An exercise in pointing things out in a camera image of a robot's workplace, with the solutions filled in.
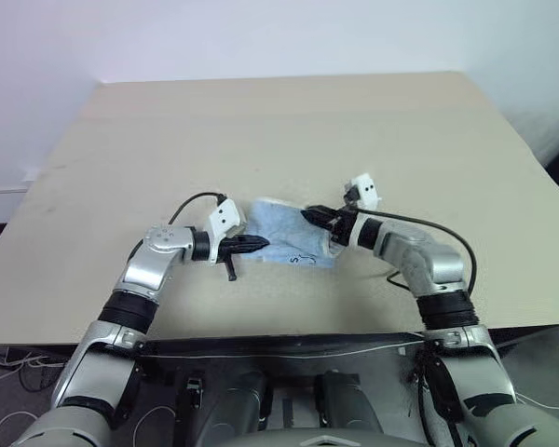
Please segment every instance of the beige tabletop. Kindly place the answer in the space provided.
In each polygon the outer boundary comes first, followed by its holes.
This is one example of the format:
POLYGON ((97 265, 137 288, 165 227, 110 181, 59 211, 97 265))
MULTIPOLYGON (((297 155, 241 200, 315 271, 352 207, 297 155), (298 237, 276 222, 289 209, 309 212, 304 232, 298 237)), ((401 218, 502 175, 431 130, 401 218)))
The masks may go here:
MULTIPOLYGON (((192 194, 225 192, 247 214, 259 196, 337 207, 363 172, 382 210, 470 242, 485 324, 559 323, 559 189, 462 74, 176 81, 97 88, 53 151, 0 237, 0 343, 78 341, 144 230, 192 194)), ((201 226, 211 206, 178 223, 201 226)), ((229 283, 221 265, 178 266, 150 336, 422 328, 369 251, 331 270, 237 270, 229 283)))

